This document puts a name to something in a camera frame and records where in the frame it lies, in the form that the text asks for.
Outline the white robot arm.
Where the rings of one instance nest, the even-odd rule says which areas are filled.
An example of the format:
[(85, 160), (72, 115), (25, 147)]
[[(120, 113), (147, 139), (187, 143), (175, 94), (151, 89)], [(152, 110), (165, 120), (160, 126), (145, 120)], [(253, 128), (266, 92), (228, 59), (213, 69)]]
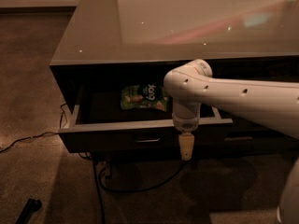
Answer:
[(172, 118), (185, 160), (192, 155), (201, 105), (299, 139), (298, 83), (214, 78), (209, 64), (197, 59), (169, 71), (164, 89), (173, 99)]

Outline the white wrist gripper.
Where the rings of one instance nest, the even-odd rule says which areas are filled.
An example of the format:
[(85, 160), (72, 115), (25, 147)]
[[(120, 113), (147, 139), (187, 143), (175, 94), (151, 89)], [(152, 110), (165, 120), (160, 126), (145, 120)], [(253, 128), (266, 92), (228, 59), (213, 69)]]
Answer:
[(194, 147), (194, 136), (191, 132), (195, 131), (199, 126), (198, 112), (173, 112), (172, 118), (174, 127), (182, 132), (178, 136), (181, 159), (189, 161), (192, 158)]

